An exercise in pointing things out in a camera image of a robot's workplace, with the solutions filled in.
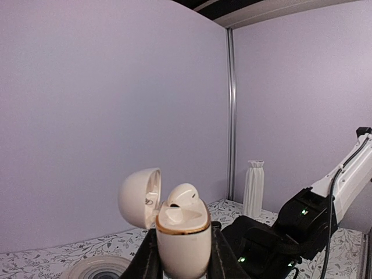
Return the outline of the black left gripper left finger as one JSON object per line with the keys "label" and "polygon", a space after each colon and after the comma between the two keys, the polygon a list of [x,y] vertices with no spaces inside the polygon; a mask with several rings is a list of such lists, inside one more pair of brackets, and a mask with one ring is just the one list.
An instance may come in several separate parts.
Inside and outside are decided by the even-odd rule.
{"label": "black left gripper left finger", "polygon": [[150,229],[134,258],[119,279],[162,279],[163,269],[158,252],[156,230]]}

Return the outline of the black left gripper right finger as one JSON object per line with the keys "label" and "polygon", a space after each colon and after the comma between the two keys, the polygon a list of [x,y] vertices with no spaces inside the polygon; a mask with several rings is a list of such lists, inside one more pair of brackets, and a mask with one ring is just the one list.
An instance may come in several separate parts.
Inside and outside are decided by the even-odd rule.
{"label": "black left gripper right finger", "polygon": [[212,245],[206,278],[250,278],[238,264],[233,250],[230,248],[219,221],[212,221]]}

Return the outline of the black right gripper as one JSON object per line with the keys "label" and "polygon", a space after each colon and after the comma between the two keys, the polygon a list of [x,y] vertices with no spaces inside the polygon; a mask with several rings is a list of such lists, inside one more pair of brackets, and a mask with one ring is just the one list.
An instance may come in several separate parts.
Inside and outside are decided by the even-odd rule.
{"label": "black right gripper", "polygon": [[247,216],[222,229],[238,264],[251,278],[286,278],[302,263],[291,246],[297,243],[282,232]]}

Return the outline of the white earbuds charging case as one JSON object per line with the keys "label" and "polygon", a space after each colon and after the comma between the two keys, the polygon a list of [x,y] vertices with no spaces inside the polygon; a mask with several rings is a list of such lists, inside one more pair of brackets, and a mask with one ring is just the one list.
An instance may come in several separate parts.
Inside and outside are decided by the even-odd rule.
{"label": "white earbuds charging case", "polygon": [[146,230],[155,227],[160,260],[170,278],[201,278],[212,245],[209,210],[199,197],[196,207],[169,207],[160,200],[158,168],[130,174],[119,189],[118,206],[126,222]]}

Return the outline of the white wireless earbud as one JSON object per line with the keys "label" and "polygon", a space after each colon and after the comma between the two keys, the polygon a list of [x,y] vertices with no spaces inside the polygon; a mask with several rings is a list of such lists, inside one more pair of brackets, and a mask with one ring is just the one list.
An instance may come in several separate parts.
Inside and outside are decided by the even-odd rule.
{"label": "white wireless earbud", "polygon": [[169,207],[178,207],[190,209],[199,203],[199,194],[197,189],[190,183],[183,183],[175,187],[167,199]]}

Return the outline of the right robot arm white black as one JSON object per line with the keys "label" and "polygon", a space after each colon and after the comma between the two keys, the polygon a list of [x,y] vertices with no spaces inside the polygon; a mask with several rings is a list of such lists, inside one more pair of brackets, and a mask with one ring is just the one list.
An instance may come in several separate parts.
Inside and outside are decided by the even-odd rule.
{"label": "right robot arm white black", "polygon": [[222,230],[248,278],[285,278],[321,251],[328,261],[331,236],[371,181],[371,128],[359,127],[356,134],[341,164],[287,201],[272,226],[240,216]]}

